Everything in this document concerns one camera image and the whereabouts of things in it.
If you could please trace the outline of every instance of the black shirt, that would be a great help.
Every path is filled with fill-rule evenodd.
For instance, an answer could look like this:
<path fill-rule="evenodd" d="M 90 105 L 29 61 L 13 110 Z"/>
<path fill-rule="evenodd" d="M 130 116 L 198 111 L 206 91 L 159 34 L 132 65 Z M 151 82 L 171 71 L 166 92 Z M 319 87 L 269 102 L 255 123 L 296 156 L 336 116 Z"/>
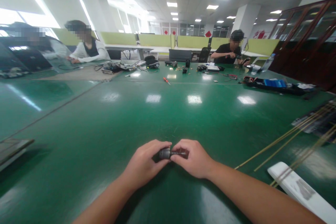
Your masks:
<path fill-rule="evenodd" d="M 235 54 L 238 54 L 239 56 L 241 56 L 242 54 L 242 49 L 240 47 L 237 47 L 235 50 L 234 50 L 234 53 Z M 232 53 L 231 49 L 230 49 L 230 43 L 229 44 L 223 44 L 221 45 L 216 53 Z M 220 58 L 216 58 L 214 59 L 214 62 L 215 63 L 221 63 L 221 64 L 233 64 L 235 63 L 235 58 L 226 58 L 225 56 L 224 57 L 220 57 Z"/>
<path fill-rule="evenodd" d="M 96 39 L 94 37 L 92 37 L 92 48 L 88 49 L 84 43 L 84 48 L 86 53 L 90 56 L 90 57 L 94 57 L 99 55 L 98 50 L 97 50 L 97 45 L 96 45 Z"/>

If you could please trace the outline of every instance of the black tray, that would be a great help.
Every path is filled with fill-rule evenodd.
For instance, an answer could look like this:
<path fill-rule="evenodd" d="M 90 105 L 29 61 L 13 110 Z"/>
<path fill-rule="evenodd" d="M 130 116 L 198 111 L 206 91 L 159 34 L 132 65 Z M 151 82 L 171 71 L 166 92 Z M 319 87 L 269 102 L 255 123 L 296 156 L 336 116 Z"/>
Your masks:
<path fill-rule="evenodd" d="M 253 79 L 254 81 L 252 83 L 248 82 L 249 79 Z M 265 86 L 263 84 L 264 79 L 257 78 L 255 80 L 255 78 L 249 77 L 249 76 L 244 77 L 244 81 L 245 81 L 246 85 L 249 86 L 249 87 L 255 87 L 255 88 L 260 88 L 260 89 L 264 89 L 264 90 L 271 90 L 271 91 L 276 91 L 276 92 L 279 92 L 279 93 L 288 93 L 288 94 L 297 95 L 297 96 L 302 96 L 302 95 L 307 93 L 306 91 L 304 91 L 301 88 L 298 88 L 295 85 L 292 85 L 291 88 Z"/>

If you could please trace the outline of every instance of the green partition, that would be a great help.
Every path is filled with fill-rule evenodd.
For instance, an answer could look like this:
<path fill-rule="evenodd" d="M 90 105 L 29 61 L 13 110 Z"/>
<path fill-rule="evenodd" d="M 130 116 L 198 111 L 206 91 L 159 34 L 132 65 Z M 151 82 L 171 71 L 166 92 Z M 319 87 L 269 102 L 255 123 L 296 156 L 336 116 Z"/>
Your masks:
<path fill-rule="evenodd" d="M 139 34 L 140 45 L 170 47 L 171 41 L 168 35 Z"/>
<path fill-rule="evenodd" d="M 132 33 L 110 33 L 102 31 L 100 34 L 105 44 L 122 44 L 131 46 L 135 46 L 137 44 L 135 34 Z"/>
<path fill-rule="evenodd" d="M 175 38 L 175 35 L 174 34 L 171 34 L 170 35 L 170 48 L 171 49 L 174 49 L 175 46 L 176 46 L 176 38 Z"/>
<path fill-rule="evenodd" d="M 246 51 L 251 53 L 258 53 L 266 56 L 271 56 L 274 49 L 276 48 L 279 40 L 271 39 L 249 39 L 248 48 L 246 46 Z"/>
<path fill-rule="evenodd" d="M 184 48 L 200 48 L 208 47 L 209 38 L 208 37 L 192 37 L 192 36 L 178 36 L 177 45 L 178 47 Z"/>
<path fill-rule="evenodd" d="M 77 36 L 67 29 L 52 29 L 56 36 L 58 37 L 59 41 L 61 41 L 66 46 L 77 46 L 79 42 L 81 42 Z"/>
<path fill-rule="evenodd" d="M 217 50 L 221 45 L 229 43 L 228 38 L 212 38 L 211 49 Z"/>

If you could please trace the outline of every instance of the screwdriver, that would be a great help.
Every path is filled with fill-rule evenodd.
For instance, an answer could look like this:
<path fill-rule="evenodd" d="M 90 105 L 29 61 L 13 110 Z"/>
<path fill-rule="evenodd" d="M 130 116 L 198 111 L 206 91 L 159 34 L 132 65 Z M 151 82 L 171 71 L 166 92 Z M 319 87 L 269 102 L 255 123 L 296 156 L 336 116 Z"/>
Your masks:
<path fill-rule="evenodd" d="M 168 80 L 165 77 L 163 77 L 163 79 L 170 85 L 170 83 L 168 82 Z"/>

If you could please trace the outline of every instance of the laptop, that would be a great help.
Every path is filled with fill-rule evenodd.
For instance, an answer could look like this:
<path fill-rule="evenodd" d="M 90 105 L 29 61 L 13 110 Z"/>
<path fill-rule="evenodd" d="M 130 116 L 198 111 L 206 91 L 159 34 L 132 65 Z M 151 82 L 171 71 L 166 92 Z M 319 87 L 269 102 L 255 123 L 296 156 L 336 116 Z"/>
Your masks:
<path fill-rule="evenodd" d="M 0 37 L 0 55 L 2 60 L 0 61 L 0 69 L 2 69 L 2 63 L 7 62 L 6 68 L 12 62 L 12 67 L 18 66 L 18 61 L 29 72 L 37 72 L 45 69 L 52 68 L 52 65 L 43 57 L 40 51 L 30 47 L 25 41 L 18 41 L 15 37 Z"/>

